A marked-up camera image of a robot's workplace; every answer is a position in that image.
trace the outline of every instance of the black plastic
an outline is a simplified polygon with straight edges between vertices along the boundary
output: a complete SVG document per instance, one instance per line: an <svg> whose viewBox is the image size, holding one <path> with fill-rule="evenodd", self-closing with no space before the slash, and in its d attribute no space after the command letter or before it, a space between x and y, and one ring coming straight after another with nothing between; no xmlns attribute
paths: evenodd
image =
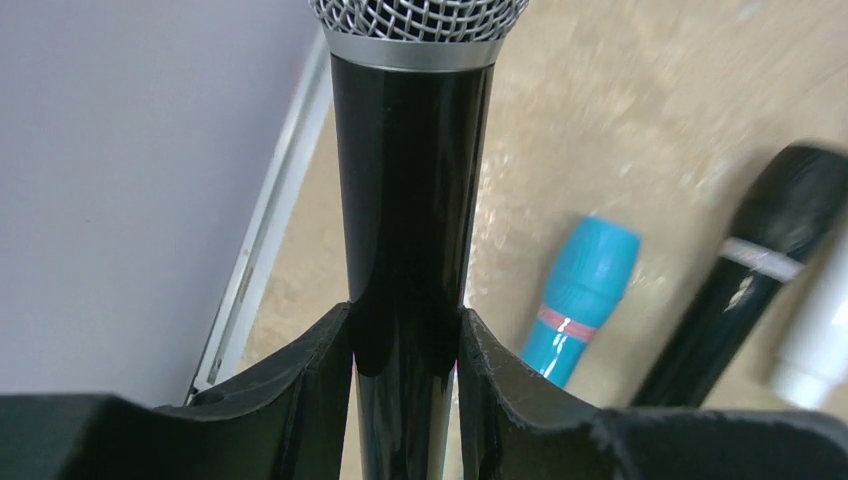
<svg viewBox="0 0 848 480"><path fill-rule="evenodd" d="M0 397L0 478L337 479L351 372L347 308L192 406ZM476 313L461 314L466 479L848 478L848 429L833 418L597 409L532 371Z"/></svg>
<svg viewBox="0 0 848 480"><path fill-rule="evenodd" d="M0 397L0 478L337 479L352 367L347 311L338 305L188 407Z"/></svg>
<svg viewBox="0 0 848 480"><path fill-rule="evenodd" d="M438 478L492 68L332 70L364 476Z"/></svg>
<svg viewBox="0 0 848 480"><path fill-rule="evenodd" d="M465 479L848 478L848 430L808 412L597 409L548 382L466 312Z"/></svg>
<svg viewBox="0 0 848 480"><path fill-rule="evenodd" d="M848 158L792 145L751 186L729 234L806 262L846 200ZM717 260L631 405L700 406L781 286L731 260Z"/></svg>

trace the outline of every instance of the black microphone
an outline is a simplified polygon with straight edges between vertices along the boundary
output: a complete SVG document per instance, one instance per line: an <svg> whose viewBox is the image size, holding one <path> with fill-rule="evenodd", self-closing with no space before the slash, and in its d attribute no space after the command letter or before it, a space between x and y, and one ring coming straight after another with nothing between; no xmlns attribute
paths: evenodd
<svg viewBox="0 0 848 480"><path fill-rule="evenodd" d="M631 405L700 406L847 198L848 158L810 145L783 149L746 193L720 258Z"/></svg>
<svg viewBox="0 0 848 480"><path fill-rule="evenodd" d="M527 0L310 0L332 54L366 479L441 478L495 59Z"/></svg>

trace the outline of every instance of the microphone grille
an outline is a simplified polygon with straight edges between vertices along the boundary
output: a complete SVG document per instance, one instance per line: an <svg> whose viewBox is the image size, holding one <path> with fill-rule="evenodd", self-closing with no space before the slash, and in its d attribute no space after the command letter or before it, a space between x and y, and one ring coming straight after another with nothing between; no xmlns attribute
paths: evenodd
<svg viewBox="0 0 848 480"><path fill-rule="evenodd" d="M408 42L500 40L529 0L309 0L324 27Z"/></svg>

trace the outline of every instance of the wireless microphone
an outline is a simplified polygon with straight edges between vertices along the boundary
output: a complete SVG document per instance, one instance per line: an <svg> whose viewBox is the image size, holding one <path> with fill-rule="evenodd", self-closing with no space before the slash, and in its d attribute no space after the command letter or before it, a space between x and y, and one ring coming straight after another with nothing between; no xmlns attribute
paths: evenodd
<svg viewBox="0 0 848 480"><path fill-rule="evenodd" d="M632 406L698 407L780 288L801 271L848 197L848 158L783 149L750 187L729 237Z"/></svg>
<svg viewBox="0 0 848 480"><path fill-rule="evenodd" d="M641 237L612 222L584 217L560 250L521 359L565 388L597 329L627 290Z"/></svg>
<svg viewBox="0 0 848 480"><path fill-rule="evenodd" d="M527 0L310 0L332 54L366 479L441 478L493 66Z"/></svg>

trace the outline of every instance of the red band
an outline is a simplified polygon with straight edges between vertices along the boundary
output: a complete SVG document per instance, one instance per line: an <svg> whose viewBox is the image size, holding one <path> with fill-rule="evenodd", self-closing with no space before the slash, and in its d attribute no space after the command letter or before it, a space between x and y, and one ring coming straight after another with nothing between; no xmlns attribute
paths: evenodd
<svg viewBox="0 0 848 480"><path fill-rule="evenodd" d="M545 304L539 307L539 313L536 318L545 325L554 330L564 333L569 337L574 337L577 340L588 343L595 336L595 329L576 322L561 313L552 310Z"/></svg>

